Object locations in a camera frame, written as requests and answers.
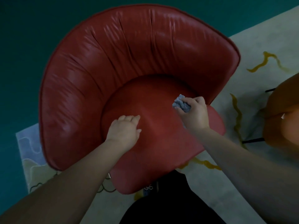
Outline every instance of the hand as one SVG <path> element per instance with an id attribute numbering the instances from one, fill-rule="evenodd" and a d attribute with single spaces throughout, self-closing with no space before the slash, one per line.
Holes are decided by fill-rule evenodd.
<path id="1" fill-rule="evenodd" d="M 114 120 L 108 130 L 106 141 L 114 142 L 122 149 L 123 154 L 137 142 L 141 129 L 136 129 L 140 116 L 121 116 Z"/>
<path id="2" fill-rule="evenodd" d="M 177 113 L 181 117 L 181 120 L 185 124 L 185 127 L 192 133 L 196 134 L 198 130 L 207 130 L 209 126 L 209 117 L 207 115 L 207 105 L 205 104 L 203 97 L 189 98 L 185 97 L 181 99 L 183 102 L 188 103 L 191 109 L 188 113 L 185 113 L 181 108 L 175 107 Z"/>

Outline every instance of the black chair leg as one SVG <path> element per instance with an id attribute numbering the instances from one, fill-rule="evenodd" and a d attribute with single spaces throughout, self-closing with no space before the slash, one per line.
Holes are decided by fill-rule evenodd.
<path id="1" fill-rule="evenodd" d="M 274 88 L 274 89 L 270 89 L 270 90 L 266 90 L 265 93 L 274 91 L 275 89 L 276 89 L 276 88 Z"/>
<path id="2" fill-rule="evenodd" d="M 252 139 L 252 140 L 248 140 L 248 141 L 242 141 L 242 144 L 246 144 L 246 143 L 253 143 L 253 142 L 264 142 L 265 139 L 263 137 L 261 138 L 256 138 L 256 139 Z"/>

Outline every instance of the forearm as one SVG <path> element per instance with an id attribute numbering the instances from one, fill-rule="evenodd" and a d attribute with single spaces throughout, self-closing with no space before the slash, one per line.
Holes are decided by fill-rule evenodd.
<path id="1" fill-rule="evenodd" d="M 241 148 L 213 130 L 196 133 L 242 196 L 267 221 L 299 223 L 299 171 Z"/>
<path id="2" fill-rule="evenodd" d="M 105 142 L 6 211 L 1 223 L 79 223 L 121 154 Z"/>

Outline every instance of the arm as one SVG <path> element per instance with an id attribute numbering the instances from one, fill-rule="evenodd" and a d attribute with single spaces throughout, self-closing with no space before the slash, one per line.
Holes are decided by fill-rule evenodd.
<path id="1" fill-rule="evenodd" d="M 203 97 L 182 100 L 191 105 L 189 113 L 176 109 L 185 126 L 256 212 L 268 223 L 299 223 L 299 171 L 258 157 L 211 130 Z"/>
<path id="2" fill-rule="evenodd" d="M 109 171 L 138 140 L 139 119 L 114 120 L 103 144 L 20 200 L 0 217 L 0 223 L 80 223 Z"/>

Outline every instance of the teal floor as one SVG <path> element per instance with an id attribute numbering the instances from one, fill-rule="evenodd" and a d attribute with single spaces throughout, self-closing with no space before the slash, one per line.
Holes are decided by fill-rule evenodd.
<path id="1" fill-rule="evenodd" d="M 299 0 L 0 0 L 0 214 L 27 194 L 15 133 L 38 122 L 39 85 L 54 48 L 90 15 L 134 3 L 180 8 L 231 36 Z"/>

